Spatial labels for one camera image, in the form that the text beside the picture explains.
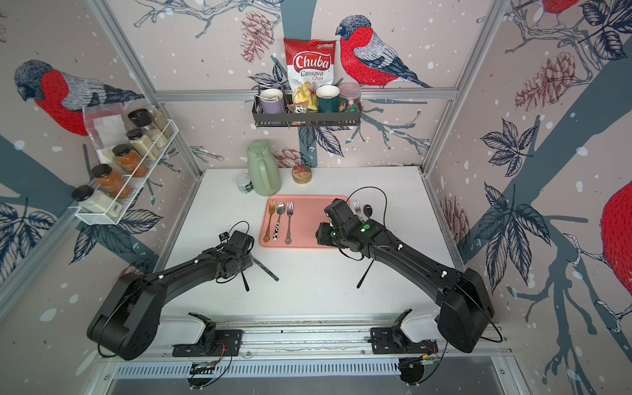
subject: green pitcher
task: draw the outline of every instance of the green pitcher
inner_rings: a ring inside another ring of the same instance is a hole
[[[272,196],[281,189],[281,175],[276,159],[266,142],[255,140],[246,148],[248,175],[252,186],[261,196]]]

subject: silver fork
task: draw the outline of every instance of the silver fork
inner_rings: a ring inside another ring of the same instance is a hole
[[[358,216],[358,218],[360,218],[361,221],[364,221],[364,218],[362,217],[362,207],[360,207],[360,202],[357,200],[353,201],[353,210],[355,210],[356,215]]]
[[[285,244],[290,244],[292,242],[292,237],[289,233],[289,224],[292,221],[292,215],[294,214],[294,203],[290,200],[288,202],[288,235],[285,237]]]

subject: black spoon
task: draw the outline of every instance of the black spoon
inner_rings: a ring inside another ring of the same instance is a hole
[[[373,215],[373,207],[369,206],[368,204],[365,204],[363,211],[364,211],[364,215],[366,215],[367,218],[371,219],[371,215]],[[362,286],[362,283],[364,282],[364,277],[367,276],[368,270],[371,269],[373,262],[375,262],[375,259],[371,260],[371,263],[368,265],[367,271],[364,272],[364,276],[362,276],[356,288],[360,289],[360,287]]]

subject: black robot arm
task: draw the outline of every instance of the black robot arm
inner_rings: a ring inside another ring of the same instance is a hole
[[[254,239],[233,232],[227,243],[203,251],[162,272],[121,276],[88,327],[88,338],[125,360],[142,354],[154,340],[162,307],[205,281],[229,278],[252,265]]]
[[[443,337],[457,349],[472,352],[494,316],[480,274],[471,269],[461,273],[428,258],[372,219],[361,222],[344,200],[335,199],[325,213],[332,226],[320,224],[319,244],[349,248],[395,269],[441,307],[436,321]]]

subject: spoon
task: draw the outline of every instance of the spoon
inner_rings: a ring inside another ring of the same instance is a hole
[[[281,223],[281,216],[283,215],[284,212],[285,212],[285,205],[283,203],[279,203],[279,205],[277,206],[277,214],[279,214],[279,220],[277,221],[277,225],[274,228],[274,237],[272,238],[273,240],[276,240],[277,237],[279,236],[279,225]]]

